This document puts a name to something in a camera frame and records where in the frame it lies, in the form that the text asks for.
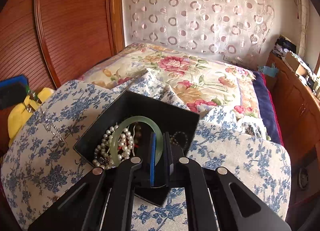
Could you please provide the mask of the green jade bangle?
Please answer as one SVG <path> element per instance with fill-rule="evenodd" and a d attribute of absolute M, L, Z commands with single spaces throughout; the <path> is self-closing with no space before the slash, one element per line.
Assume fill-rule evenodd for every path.
<path fill-rule="evenodd" d="M 163 153 L 163 137 L 160 128 L 147 117 L 134 116 L 124 120 L 120 125 L 111 126 L 106 131 L 108 147 L 106 154 L 110 167 L 117 167 L 122 161 L 136 154 L 134 149 L 138 148 L 138 145 L 135 144 L 135 139 L 138 138 L 139 132 L 136 129 L 137 123 L 147 124 L 152 129 L 156 137 L 152 147 L 155 165 L 160 161 Z"/>

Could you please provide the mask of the black jewelry box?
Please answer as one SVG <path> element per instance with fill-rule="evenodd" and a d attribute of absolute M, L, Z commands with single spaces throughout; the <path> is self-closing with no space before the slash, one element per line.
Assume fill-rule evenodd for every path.
<path fill-rule="evenodd" d="M 91 124 L 83 136 L 76 142 L 73 149 L 89 164 L 93 163 L 94 149 L 102 143 L 103 135 L 115 123 L 134 116 L 143 116 L 153 120 L 162 134 L 168 134 L 171 150 L 186 155 L 195 136 L 200 116 L 192 111 L 179 108 L 162 101 L 125 91 Z M 147 166 L 147 172 L 153 171 L 153 176 L 142 182 L 135 189 L 135 195 L 156 205 L 162 206 L 170 192 L 165 185 L 165 169 L 163 153 L 160 161 L 150 165 L 151 138 L 155 136 L 152 129 L 144 123 L 137 123 L 138 138 L 135 139 L 136 155 L 141 155 Z"/>

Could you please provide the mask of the blue floral white quilt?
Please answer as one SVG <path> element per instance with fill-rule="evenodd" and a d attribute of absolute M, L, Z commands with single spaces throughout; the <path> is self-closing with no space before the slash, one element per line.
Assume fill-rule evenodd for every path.
<path fill-rule="evenodd" d="M 61 86 L 21 128 L 1 166 L 4 194 L 22 230 L 91 170 L 73 145 L 125 90 L 184 107 L 149 70 L 113 89 L 77 80 Z M 239 133 L 235 112 L 227 107 L 194 113 L 200 121 L 188 157 L 209 169 L 227 168 L 284 219 L 291 191 L 285 148 Z"/>

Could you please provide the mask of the wooden headboard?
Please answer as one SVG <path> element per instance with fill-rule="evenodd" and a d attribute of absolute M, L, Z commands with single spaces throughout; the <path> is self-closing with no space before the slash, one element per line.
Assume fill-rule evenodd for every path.
<path fill-rule="evenodd" d="M 1 79 L 59 88 L 124 48 L 122 0 L 1 0 Z"/>

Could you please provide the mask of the dark blue red blanket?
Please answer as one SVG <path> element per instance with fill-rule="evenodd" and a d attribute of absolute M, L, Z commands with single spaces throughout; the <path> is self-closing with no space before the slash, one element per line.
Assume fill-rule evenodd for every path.
<path fill-rule="evenodd" d="M 260 115 L 266 127 L 267 135 L 271 137 L 272 142 L 284 146 L 272 96 L 266 86 L 264 74 L 261 72 L 253 72 L 253 74 L 255 76 L 253 87 L 258 98 Z"/>

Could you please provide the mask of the pink floral bed blanket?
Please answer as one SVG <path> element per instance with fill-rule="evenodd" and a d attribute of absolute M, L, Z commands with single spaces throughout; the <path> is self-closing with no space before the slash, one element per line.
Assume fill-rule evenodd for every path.
<path fill-rule="evenodd" d="M 94 66 L 79 80 L 112 89 L 140 74 L 153 72 L 197 113 L 225 106 L 244 116 L 260 117 L 252 71 L 150 43 L 133 43 Z"/>

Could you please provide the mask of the wooden sideboard cabinet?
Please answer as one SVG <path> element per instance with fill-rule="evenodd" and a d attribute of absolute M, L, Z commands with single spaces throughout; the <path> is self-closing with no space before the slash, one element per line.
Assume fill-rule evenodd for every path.
<path fill-rule="evenodd" d="M 270 53 L 266 64 L 279 69 L 271 96 L 284 147 L 298 167 L 319 145 L 319 101 L 282 59 Z"/>

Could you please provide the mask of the teal tissue bag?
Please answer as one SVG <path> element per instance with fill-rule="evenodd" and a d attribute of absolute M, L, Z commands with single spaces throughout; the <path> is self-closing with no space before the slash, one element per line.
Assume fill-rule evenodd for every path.
<path fill-rule="evenodd" d="M 272 63 L 272 65 L 270 67 L 269 66 L 259 66 L 258 71 L 264 75 L 271 77 L 271 78 L 275 78 L 279 72 L 279 69 L 275 67 L 274 63 Z"/>

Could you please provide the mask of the cardboard box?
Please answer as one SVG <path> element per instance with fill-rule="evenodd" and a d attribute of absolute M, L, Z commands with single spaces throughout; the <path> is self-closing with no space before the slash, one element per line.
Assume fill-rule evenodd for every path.
<path fill-rule="evenodd" d="M 302 66 L 302 64 L 298 61 L 297 58 L 294 57 L 294 55 L 291 52 L 288 52 L 286 54 L 285 60 L 292 68 L 292 70 L 295 72 L 295 74 L 298 74 L 303 77 L 307 76 L 308 71 L 306 70 L 306 68 Z"/>

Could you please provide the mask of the pink circle lace curtain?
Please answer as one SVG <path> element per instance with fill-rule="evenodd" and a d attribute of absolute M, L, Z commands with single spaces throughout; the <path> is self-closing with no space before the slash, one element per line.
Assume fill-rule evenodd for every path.
<path fill-rule="evenodd" d="M 212 56 L 259 55 L 273 0 L 124 0 L 131 39 Z"/>

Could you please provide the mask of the beige window curtain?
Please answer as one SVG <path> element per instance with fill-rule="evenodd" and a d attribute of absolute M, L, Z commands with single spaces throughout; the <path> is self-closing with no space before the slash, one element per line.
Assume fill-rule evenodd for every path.
<path fill-rule="evenodd" d="M 298 10 L 299 41 L 297 55 L 303 60 L 306 55 L 307 29 L 309 25 L 309 0 L 294 0 Z"/>

